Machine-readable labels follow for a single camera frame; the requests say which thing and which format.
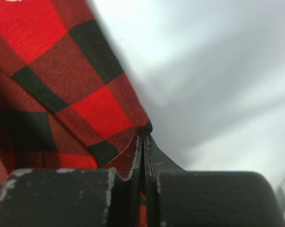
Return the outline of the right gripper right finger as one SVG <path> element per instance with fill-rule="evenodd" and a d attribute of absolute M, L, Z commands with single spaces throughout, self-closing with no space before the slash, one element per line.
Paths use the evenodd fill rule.
<path fill-rule="evenodd" d="M 172 161 L 155 143 L 152 136 L 143 140 L 143 194 L 146 197 L 147 225 L 158 227 L 158 193 L 156 176 L 161 171 L 184 171 Z"/>

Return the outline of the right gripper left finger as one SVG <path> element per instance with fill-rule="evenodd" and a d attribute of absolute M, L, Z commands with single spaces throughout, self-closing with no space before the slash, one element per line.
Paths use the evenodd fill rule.
<path fill-rule="evenodd" d="M 136 135 L 128 147 L 105 169 L 103 227 L 136 227 L 140 194 L 142 138 Z"/>

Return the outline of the red black plaid shirt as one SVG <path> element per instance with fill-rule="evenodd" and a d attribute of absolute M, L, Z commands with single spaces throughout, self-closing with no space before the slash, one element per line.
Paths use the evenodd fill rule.
<path fill-rule="evenodd" d="M 152 131 L 84 0 L 0 0 L 0 227 L 102 227 L 106 166 Z"/>

